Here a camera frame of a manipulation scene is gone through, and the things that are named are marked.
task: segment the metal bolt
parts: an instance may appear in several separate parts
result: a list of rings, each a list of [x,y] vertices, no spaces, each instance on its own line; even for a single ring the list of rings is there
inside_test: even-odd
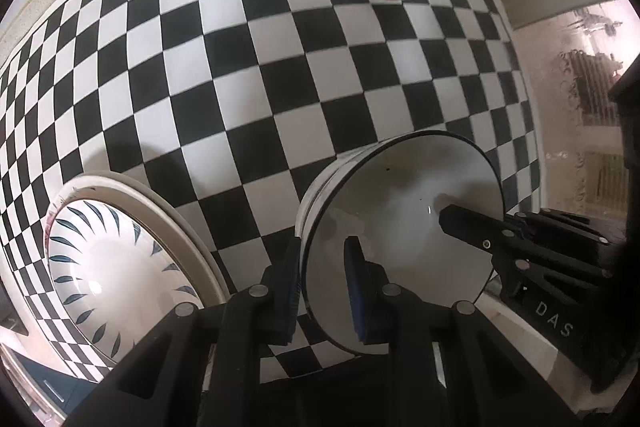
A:
[[[456,310],[463,315],[473,315],[476,307],[469,301],[460,301],[456,304]]]
[[[174,312],[176,315],[178,315],[178,317],[188,317],[194,312],[195,309],[196,306],[194,306],[190,302],[181,302],[175,307]]]
[[[526,259],[516,259],[516,267],[520,270],[528,270],[530,268],[529,261]]]
[[[400,286],[398,286],[397,284],[393,284],[392,282],[382,286],[382,293],[387,297],[396,297],[400,295],[400,292]]]
[[[269,293],[269,289],[264,284],[254,284],[249,288],[249,295],[252,297],[264,297]]]

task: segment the screw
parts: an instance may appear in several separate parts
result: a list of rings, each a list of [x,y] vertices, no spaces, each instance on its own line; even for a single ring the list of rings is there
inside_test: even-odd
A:
[[[387,297],[396,297],[400,295],[401,289],[397,284],[389,283],[382,286],[382,293]]]
[[[460,301],[456,304],[456,310],[463,315],[473,315],[476,307],[469,301]]]
[[[196,306],[190,302],[181,302],[174,308],[174,312],[178,317],[188,317],[196,309]]]
[[[269,289],[264,284],[254,284],[249,288],[249,295],[252,297],[264,297],[269,293]]]
[[[516,259],[516,267],[521,270],[528,270],[530,267],[529,261],[526,261],[525,259]]]

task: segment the black and white tile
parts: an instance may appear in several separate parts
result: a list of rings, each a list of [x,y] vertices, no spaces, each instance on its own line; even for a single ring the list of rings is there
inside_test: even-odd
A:
[[[494,0],[59,0],[0,69],[0,240],[45,336],[80,378],[111,362],[56,297],[42,218],[111,169],[169,201],[232,291],[260,278],[336,155],[415,129],[472,140],[507,208],[540,206],[529,100]],[[351,355],[301,308],[264,380]]]

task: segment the white bowl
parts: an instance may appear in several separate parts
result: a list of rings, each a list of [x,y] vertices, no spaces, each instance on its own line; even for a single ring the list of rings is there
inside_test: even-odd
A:
[[[491,256],[446,235],[438,213],[450,203],[503,219],[500,182],[484,153],[440,131],[392,138],[327,167],[303,198],[302,293],[329,339],[353,353],[386,353],[357,337],[344,275],[344,240],[357,235],[368,261],[424,301],[475,301]]]

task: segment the checkered floor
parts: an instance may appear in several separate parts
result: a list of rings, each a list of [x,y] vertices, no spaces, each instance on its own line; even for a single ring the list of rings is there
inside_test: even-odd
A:
[[[59,0],[0,70],[0,239],[40,327],[80,378],[111,365],[56,297],[42,218],[111,169],[200,234],[232,290],[284,251],[337,154],[420,128],[475,140],[506,206],[539,207],[527,93],[494,0]],[[351,355],[298,317],[262,379]]]

